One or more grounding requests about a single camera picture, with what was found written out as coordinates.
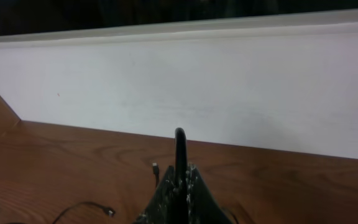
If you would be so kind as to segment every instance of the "black pointed object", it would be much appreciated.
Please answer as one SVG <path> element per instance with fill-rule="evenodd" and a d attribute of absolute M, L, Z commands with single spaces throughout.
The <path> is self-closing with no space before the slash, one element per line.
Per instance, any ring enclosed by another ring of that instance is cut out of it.
<path fill-rule="evenodd" d="M 187 162 L 186 135 L 175 131 L 175 168 L 169 166 L 146 209 L 133 224 L 231 224 L 197 167 Z"/>

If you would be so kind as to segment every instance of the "white wall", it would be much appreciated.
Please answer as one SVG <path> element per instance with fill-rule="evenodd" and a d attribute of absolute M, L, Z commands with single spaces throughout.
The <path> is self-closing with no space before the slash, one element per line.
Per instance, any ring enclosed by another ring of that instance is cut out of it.
<path fill-rule="evenodd" d="M 0 43 L 0 94 L 23 120 L 358 158 L 358 22 Z"/>

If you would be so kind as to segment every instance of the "white panel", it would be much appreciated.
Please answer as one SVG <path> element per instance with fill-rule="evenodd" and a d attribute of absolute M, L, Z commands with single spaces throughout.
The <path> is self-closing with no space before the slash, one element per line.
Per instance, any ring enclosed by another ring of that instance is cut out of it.
<path fill-rule="evenodd" d="M 23 120 L 358 158 L 358 33 L 0 49 Z"/>

